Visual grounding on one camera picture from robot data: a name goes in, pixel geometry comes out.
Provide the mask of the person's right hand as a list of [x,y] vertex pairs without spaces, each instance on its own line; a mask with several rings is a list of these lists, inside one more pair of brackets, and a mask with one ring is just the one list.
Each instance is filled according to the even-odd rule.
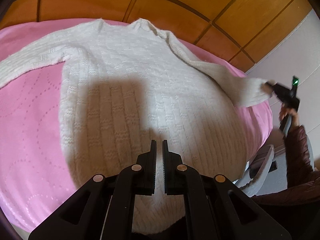
[[297,111],[294,108],[287,107],[284,103],[282,104],[279,112],[279,121],[281,125],[284,125],[282,133],[285,136],[287,136],[289,132],[300,127]]

